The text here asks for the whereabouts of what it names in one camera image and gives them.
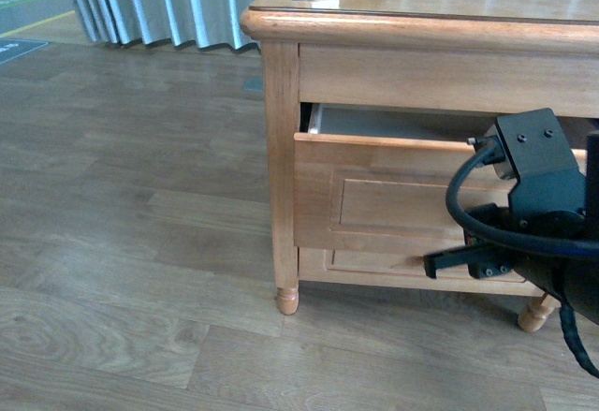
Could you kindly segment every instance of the wooden floor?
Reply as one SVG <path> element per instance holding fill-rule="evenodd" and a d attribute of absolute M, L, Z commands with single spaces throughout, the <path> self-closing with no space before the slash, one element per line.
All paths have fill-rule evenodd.
<path fill-rule="evenodd" d="M 283 317 L 259 58 L 56 40 L 0 66 L 0 409 L 599 409 L 520 298 L 302 284 Z"/>

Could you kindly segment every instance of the yellow line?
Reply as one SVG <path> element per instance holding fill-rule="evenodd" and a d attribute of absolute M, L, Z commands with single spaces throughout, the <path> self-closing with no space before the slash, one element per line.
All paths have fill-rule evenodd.
<path fill-rule="evenodd" d="M 67 13 L 63 13 L 62 15 L 52 16 L 51 18 L 48 18 L 47 20 L 34 22 L 33 24 L 25 25 L 24 27 L 20 27 L 18 29 L 11 30 L 10 32 L 6 32 L 5 34 L 0 35 L 0 38 L 10 37 L 11 35 L 18 34 L 19 32 L 22 32 L 24 30 L 33 29 L 34 27 L 38 27 L 41 24 L 46 24 L 48 22 L 60 20 L 61 18 L 66 18 L 67 16 L 74 15 L 74 14 L 75 14 L 75 10 L 68 11 Z"/>

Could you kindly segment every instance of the drawer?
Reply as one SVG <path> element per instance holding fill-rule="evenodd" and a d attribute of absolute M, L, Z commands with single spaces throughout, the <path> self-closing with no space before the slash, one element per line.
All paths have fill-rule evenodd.
<path fill-rule="evenodd" d="M 406 115 L 406 122 L 412 119 Z M 434 121 L 426 113 L 420 119 Z M 462 132 L 464 125 L 457 129 Z M 482 135 L 480 129 L 475 132 L 469 135 Z M 417 133 L 417 138 L 295 135 L 294 239 L 301 278 L 316 280 L 319 270 L 333 276 L 344 272 L 344 278 L 364 272 L 422 277 L 424 254 L 463 244 L 462 229 L 446 210 L 445 193 L 473 149 L 445 138 L 444 132 L 437 139 L 423 139 L 436 138 L 429 128 Z M 583 165 L 584 152 L 577 155 Z M 465 208 L 489 202 L 504 206 L 514 184 L 499 180 L 493 167 L 476 169 L 460 191 L 460 203 Z M 469 280 L 465 269 L 445 275 Z M 515 274 L 497 278 L 522 281 Z"/>

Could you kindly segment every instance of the black cable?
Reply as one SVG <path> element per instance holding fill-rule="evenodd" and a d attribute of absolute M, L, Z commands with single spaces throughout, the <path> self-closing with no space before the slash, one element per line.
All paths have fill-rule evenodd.
<path fill-rule="evenodd" d="M 562 303 L 562 308 L 560 308 L 560 322 L 562 323 L 563 339 L 574 358 L 578 361 L 578 365 L 592 376 L 599 378 L 599 371 L 592 363 L 582 341 L 580 341 L 574 308 L 567 303 Z"/>
<path fill-rule="evenodd" d="M 567 257 L 575 259 L 599 260 L 599 243 L 589 241 L 564 240 L 525 235 L 513 231 L 488 226 L 474 219 L 458 203 L 458 193 L 470 172 L 493 156 L 497 148 L 496 139 L 488 139 L 485 147 L 477 151 L 456 172 L 446 192 L 446 207 L 451 217 L 474 236 L 512 250 L 541 257 Z"/>

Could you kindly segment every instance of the floor mat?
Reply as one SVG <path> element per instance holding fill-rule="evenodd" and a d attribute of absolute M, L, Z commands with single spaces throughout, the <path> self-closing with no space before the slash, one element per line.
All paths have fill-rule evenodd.
<path fill-rule="evenodd" d="M 28 39 L 0 39 L 0 65 L 48 46 L 48 44 L 47 41 L 31 41 Z"/>

